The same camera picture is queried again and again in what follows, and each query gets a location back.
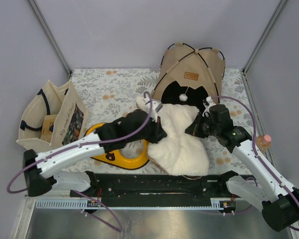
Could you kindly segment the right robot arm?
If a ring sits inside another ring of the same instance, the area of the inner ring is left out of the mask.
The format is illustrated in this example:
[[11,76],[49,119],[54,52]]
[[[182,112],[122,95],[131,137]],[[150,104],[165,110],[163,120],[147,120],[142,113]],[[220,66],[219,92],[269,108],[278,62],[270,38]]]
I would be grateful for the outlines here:
[[234,194],[244,199],[262,213],[265,222],[276,232],[299,221],[299,188],[264,157],[243,127],[233,124],[224,105],[210,105],[203,113],[198,113],[185,132],[198,138],[216,137],[243,162],[259,183],[255,186],[234,175],[217,184],[220,196]]

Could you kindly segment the yellow double bowl holder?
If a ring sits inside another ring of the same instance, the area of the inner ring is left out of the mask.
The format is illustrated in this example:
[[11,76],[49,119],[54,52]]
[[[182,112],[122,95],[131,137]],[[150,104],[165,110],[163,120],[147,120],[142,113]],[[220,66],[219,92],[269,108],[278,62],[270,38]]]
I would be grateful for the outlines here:
[[149,162],[147,155],[148,142],[143,140],[142,143],[143,148],[140,151],[140,155],[135,158],[125,158],[119,150],[114,150],[102,155],[93,156],[91,159],[125,170],[140,169]]

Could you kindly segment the white fluffy cushion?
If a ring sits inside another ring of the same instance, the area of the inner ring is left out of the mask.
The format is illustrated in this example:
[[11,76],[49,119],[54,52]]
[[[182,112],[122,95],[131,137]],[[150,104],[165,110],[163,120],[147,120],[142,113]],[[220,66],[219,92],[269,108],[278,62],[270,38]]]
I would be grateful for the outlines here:
[[158,111],[167,137],[148,144],[150,160],[169,175],[206,176],[209,158],[200,139],[185,133],[199,109],[189,105],[163,104]]

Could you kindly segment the stainless steel bowl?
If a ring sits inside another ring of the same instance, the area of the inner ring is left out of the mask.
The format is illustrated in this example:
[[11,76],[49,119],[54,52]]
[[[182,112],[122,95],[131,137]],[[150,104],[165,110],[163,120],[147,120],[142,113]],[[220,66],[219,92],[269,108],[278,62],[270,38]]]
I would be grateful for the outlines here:
[[188,180],[199,180],[202,176],[188,176],[188,175],[183,175],[184,178]]

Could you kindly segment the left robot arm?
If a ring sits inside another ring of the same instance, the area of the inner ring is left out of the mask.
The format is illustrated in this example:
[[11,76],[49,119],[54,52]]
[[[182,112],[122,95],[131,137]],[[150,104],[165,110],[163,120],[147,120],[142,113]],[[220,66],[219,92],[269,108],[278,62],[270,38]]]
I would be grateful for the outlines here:
[[27,150],[23,154],[27,194],[36,197],[51,190],[70,190],[92,197],[98,192],[98,184],[92,172],[64,172],[63,169],[86,158],[122,149],[130,142],[144,139],[158,143],[166,136],[159,117],[149,117],[147,112],[136,110],[58,149],[46,152]]

